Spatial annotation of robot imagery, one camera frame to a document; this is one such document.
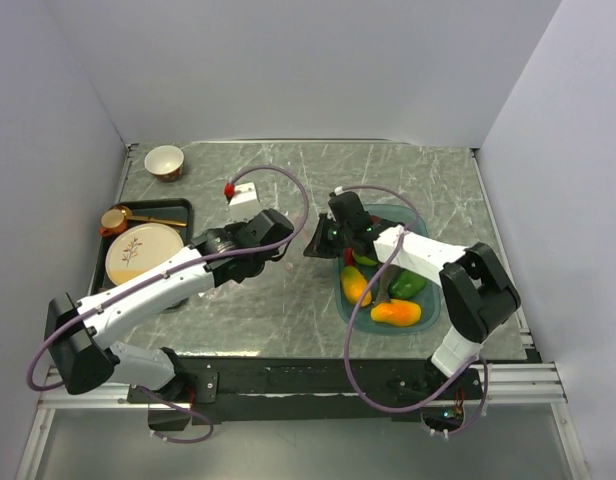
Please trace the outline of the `clear zip top bag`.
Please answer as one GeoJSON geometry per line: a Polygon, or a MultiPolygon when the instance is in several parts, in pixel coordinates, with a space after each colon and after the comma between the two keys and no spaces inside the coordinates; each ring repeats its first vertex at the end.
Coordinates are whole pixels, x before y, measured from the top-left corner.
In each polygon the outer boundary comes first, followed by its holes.
{"type": "Polygon", "coordinates": [[[294,246],[291,246],[279,261],[267,261],[261,272],[255,277],[246,278],[241,283],[230,280],[216,289],[199,292],[195,299],[224,301],[252,297],[257,300],[268,295],[283,295],[297,273],[301,262],[301,253],[294,246]]]}

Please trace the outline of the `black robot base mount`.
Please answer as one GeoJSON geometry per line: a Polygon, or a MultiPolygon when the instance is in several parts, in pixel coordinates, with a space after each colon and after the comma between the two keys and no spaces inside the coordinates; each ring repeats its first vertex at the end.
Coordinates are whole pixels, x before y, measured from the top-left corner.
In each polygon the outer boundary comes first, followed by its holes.
{"type": "Polygon", "coordinates": [[[435,428],[455,431],[465,404],[485,402],[488,381],[474,367],[448,380],[429,361],[183,357],[168,401],[192,421],[326,420],[388,417],[416,421],[434,402],[450,413],[435,428]]]}

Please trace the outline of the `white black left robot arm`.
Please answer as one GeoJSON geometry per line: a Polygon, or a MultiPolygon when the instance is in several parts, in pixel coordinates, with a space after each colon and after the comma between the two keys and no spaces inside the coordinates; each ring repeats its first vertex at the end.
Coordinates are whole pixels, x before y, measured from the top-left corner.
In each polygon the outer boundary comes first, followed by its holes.
{"type": "Polygon", "coordinates": [[[206,230],[160,265],[102,294],[51,301],[46,336],[67,392],[80,395],[116,381],[146,387],[167,402],[179,399],[187,378],[174,351],[134,347],[123,337],[187,297],[259,275],[293,232],[283,214],[265,209],[248,222],[206,230]]]}

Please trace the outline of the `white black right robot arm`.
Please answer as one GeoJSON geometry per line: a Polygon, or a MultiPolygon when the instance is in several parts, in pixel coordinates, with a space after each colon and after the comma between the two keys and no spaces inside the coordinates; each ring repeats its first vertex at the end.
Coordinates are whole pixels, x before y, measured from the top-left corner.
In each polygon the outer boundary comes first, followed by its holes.
{"type": "Polygon", "coordinates": [[[459,370],[521,306],[520,295],[494,250],[442,243],[384,218],[374,219],[351,187],[330,194],[330,212],[319,217],[306,257],[331,259],[349,247],[383,266],[395,266],[438,285],[451,327],[434,351],[427,390],[448,398],[461,384],[459,370]]]}

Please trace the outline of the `green apple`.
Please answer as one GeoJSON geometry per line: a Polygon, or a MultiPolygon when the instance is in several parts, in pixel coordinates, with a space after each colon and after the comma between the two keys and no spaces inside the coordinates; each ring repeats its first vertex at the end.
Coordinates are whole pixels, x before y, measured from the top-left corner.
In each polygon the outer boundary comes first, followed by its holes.
{"type": "Polygon", "coordinates": [[[352,257],[356,263],[361,264],[361,265],[376,266],[378,264],[377,261],[372,260],[371,258],[362,256],[362,255],[358,255],[355,252],[352,252],[352,257]]]}

